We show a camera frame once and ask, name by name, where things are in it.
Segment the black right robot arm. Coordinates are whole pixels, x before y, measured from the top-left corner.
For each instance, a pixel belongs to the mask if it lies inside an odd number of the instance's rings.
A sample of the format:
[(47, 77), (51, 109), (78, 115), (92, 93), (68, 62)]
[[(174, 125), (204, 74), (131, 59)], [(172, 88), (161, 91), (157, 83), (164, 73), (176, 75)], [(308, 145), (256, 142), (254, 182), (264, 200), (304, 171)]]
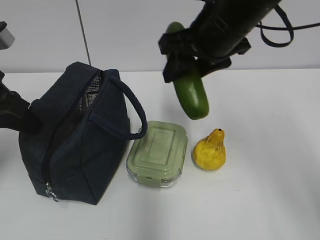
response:
[(164, 33), (158, 41), (168, 60), (162, 72), (170, 83), (196, 69), (201, 77), (228, 68), (231, 56), (245, 54), (246, 36), (278, 0), (206, 0), (188, 28)]

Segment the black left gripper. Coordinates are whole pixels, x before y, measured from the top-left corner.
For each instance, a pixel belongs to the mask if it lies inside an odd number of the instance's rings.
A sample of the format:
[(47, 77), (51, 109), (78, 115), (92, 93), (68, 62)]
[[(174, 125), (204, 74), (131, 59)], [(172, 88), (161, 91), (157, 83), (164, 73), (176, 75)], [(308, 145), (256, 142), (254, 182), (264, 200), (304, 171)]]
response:
[(5, 74), (0, 72), (0, 127), (27, 134), (37, 134), (42, 121), (29, 109), (30, 103), (3, 84)]

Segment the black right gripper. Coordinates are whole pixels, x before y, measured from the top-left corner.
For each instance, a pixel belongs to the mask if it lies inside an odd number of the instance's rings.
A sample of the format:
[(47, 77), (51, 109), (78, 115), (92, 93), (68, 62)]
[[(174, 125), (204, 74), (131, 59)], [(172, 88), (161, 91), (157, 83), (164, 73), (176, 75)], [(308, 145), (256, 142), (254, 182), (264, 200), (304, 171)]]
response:
[(233, 55), (244, 55), (251, 48), (247, 39), (251, 19), (246, 15), (199, 15), (188, 28), (172, 22), (160, 37), (161, 54), (167, 55), (162, 75), (171, 83), (189, 74), (198, 60), (198, 71), (203, 78), (231, 66)]

